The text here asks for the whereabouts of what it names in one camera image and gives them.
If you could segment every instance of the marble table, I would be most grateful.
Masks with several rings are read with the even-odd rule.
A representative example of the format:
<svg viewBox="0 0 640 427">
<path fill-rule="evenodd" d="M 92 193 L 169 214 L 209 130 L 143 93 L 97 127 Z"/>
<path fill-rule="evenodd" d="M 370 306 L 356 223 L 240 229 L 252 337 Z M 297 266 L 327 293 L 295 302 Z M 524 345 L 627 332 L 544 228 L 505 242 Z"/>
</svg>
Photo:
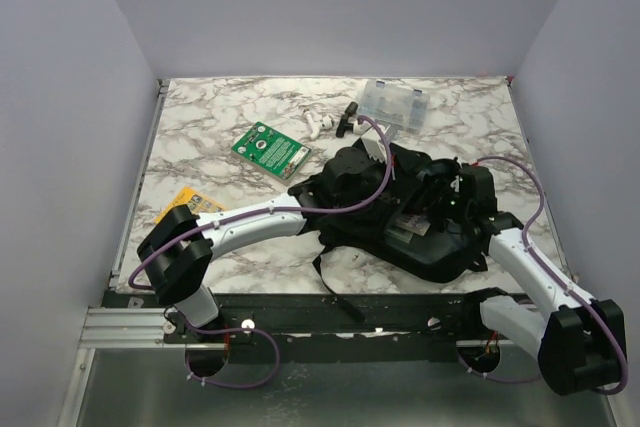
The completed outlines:
<svg viewBox="0 0 640 427">
<path fill-rule="evenodd" d="M 528 153 L 504 78 L 390 79 L 421 89 L 430 108 L 421 135 L 400 133 L 394 142 L 433 158 L 458 156 L 474 161 L 487 154 L 528 162 Z M 126 280 L 138 265 L 135 249 L 154 226 L 154 218 L 184 187 L 215 199 L 227 209 L 268 200 L 286 187 L 231 155 L 231 146 L 262 121 L 313 148 L 296 180 L 317 173 L 356 137 L 337 139 L 323 131 L 315 141 L 302 115 L 309 106 L 335 119 L 357 100 L 366 79 L 236 78 L 171 81 L 144 175 L 139 201 L 121 264 L 117 290 L 131 292 Z M 536 192 L 509 164 L 490 165 L 499 207 L 523 221 L 535 210 Z M 557 265 L 559 255 L 546 216 L 531 230 L 534 241 Z M 326 293 L 311 265 L 322 250 L 317 233 L 272 239 L 216 260 L 205 284 L 219 293 Z M 427 282 L 360 250 L 339 248 L 323 257 L 327 285 L 339 293 L 459 293 L 489 286 L 522 292 L 513 278 L 489 262 L 484 273 L 465 272 L 448 284 Z M 140 282 L 146 282 L 141 276 Z"/>
</svg>

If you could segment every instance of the gray wall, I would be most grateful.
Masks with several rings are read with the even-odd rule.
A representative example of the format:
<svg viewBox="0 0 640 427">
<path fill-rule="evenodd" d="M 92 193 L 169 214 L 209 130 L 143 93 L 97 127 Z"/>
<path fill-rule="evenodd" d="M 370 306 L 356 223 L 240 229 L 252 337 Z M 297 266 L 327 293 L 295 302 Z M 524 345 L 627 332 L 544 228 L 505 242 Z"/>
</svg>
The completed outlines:
<svg viewBox="0 0 640 427">
<path fill-rule="evenodd" d="M 640 0 L 559 0 L 514 84 L 568 262 L 587 288 L 625 310 L 628 397 L 636 400 L 639 35 Z"/>
<path fill-rule="evenodd" d="M 0 0 L 0 425 L 55 422 L 156 82 L 114 0 Z"/>
<path fill-rule="evenodd" d="M 556 0 L 117 0 L 158 76 L 513 74 Z"/>
</svg>

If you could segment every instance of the white marble surface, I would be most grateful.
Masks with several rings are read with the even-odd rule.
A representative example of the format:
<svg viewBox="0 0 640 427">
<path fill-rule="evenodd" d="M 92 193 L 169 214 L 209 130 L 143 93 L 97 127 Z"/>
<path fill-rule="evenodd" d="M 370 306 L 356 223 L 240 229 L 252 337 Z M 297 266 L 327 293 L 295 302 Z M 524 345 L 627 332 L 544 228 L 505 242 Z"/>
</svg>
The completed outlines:
<svg viewBox="0 0 640 427">
<path fill-rule="evenodd" d="M 394 142 L 422 150 L 432 158 L 460 157 L 474 161 L 487 154 L 527 160 L 506 81 L 483 79 L 390 80 L 422 89 L 431 106 L 421 136 L 400 134 Z M 140 200 L 122 263 L 118 291 L 129 292 L 126 279 L 138 264 L 135 249 L 153 228 L 153 219 L 184 187 L 191 186 L 233 209 L 268 200 L 286 187 L 231 155 L 231 146 L 256 121 L 312 146 L 310 161 L 293 183 L 319 172 L 335 152 L 355 141 L 336 139 L 324 131 L 311 142 L 302 110 L 335 118 L 357 100 L 365 79 L 239 78 L 177 79 L 171 82 L 146 170 Z M 509 164 L 490 165 L 499 208 L 526 220 L 537 198 L 532 184 Z M 559 265 L 558 252 L 546 217 L 532 229 L 540 248 Z M 225 255 L 210 267 L 205 284 L 214 292 L 325 293 L 311 261 L 322 250 L 317 233 L 272 239 Z M 418 279 L 362 251 L 339 248 L 324 256 L 323 275 L 340 293 L 468 292 L 498 286 L 509 292 L 520 287 L 500 266 L 465 272 L 448 284 Z M 141 276 L 140 282 L 146 282 Z"/>
</svg>

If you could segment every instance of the gray floor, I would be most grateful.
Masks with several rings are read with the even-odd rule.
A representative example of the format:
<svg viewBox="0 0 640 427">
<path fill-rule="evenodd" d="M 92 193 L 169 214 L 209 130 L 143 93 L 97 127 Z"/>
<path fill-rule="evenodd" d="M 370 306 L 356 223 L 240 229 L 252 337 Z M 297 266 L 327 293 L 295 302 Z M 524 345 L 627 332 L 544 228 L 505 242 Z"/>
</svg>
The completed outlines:
<svg viewBox="0 0 640 427">
<path fill-rule="evenodd" d="M 499 371 L 514 377 L 530 374 L 533 362 L 511 350 Z M 160 350 L 98 352 L 79 425 L 614 425 L 606 403 L 596 394 L 561 398 L 542 382 L 498 385 L 467 375 L 458 364 L 287 364 L 266 387 L 232 391 L 187 382 L 182 355 Z M 225 370 L 221 374 L 226 380 L 249 380 L 268 366 Z"/>
</svg>

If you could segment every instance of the clear plastic box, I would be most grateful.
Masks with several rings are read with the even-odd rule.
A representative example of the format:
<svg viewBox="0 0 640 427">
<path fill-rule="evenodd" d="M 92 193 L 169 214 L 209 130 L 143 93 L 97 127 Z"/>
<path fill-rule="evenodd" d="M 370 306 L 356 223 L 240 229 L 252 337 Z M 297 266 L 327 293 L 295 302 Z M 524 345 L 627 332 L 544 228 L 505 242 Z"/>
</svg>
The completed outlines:
<svg viewBox="0 0 640 427">
<path fill-rule="evenodd" d="M 428 104 L 429 96 L 421 90 L 369 80 L 360 96 L 358 113 L 396 125 L 405 132 L 419 134 L 424 127 Z"/>
</svg>

